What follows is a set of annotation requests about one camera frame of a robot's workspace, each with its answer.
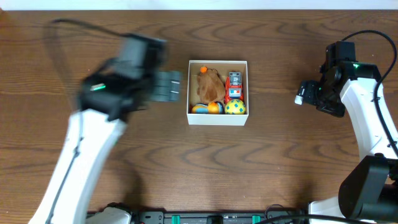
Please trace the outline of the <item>brown plush toy with orange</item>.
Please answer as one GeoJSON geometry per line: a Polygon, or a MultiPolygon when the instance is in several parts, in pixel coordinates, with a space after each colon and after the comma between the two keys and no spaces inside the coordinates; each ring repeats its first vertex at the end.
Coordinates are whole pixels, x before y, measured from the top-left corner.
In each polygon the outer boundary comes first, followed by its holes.
{"type": "Polygon", "coordinates": [[[200,67],[197,83],[197,95],[201,103],[223,101],[226,94],[225,87],[216,69],[200,67]]]}

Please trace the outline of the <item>orange and blue toy fish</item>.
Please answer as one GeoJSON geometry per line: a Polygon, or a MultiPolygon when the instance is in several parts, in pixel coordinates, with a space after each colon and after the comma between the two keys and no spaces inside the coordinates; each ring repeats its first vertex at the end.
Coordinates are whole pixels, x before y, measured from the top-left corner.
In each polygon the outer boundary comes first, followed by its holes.
{"type": "Polygon", "coordinates": [[[220,102],[211,102],[206,104],[197,104],[195,105],[191,113],[193,114],[222,114],[223,113],[223,105],[220,102]]]}

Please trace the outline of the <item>red toy fire truck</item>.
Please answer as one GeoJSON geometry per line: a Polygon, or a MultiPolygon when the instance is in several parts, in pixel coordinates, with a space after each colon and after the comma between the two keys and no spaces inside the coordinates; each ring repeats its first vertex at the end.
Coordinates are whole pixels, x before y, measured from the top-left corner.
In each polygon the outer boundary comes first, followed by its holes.
{"type": "Polygon", "coordinates": [[[243,100],[244,93],[241,72],[229,72],[226,78],[225,90],[225,103],[234,99],[243,100]]]}

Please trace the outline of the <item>yellow ball with blue letters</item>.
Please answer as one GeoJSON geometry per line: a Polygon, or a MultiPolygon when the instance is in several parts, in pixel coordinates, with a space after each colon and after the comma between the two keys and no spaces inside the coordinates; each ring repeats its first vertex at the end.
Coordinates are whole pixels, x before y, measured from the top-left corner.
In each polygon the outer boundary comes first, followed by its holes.
{"type": "Polygon", "coordinates": [[[224,112],[226,114],[244,114],[246,112],[246,105],[242,100],[232,99],[225,105],[224,112]]]}

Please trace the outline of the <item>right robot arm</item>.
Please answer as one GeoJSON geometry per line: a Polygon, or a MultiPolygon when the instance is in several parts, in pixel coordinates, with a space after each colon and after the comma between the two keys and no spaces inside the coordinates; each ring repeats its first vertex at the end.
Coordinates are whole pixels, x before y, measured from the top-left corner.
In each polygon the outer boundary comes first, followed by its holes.
{"type": "Polygon", "coordinates": [[[309,204],[309,214],[397,222],[397,130],[378,85],[376,65],[356,60],[354,43],[326,48],[319,81],[304,80],[295,103],[313,105],[336,117],[349,114],[359,149],[359,164],[340,185],[338,195],[309,204]]]}

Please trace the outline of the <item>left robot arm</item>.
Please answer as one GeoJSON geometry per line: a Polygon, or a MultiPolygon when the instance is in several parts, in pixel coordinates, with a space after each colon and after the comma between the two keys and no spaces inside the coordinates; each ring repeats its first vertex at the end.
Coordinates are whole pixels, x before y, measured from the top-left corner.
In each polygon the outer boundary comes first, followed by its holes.
{"type": "Polygon", "coordinates": [[[177,101],[180,73],[159,70],[166,41],[125,34],[118,57],[82,82],[77,110],[44,197],[31,223],[84,223],[104,163],[125,132],[129,114],[146,101],[177,101]]]}

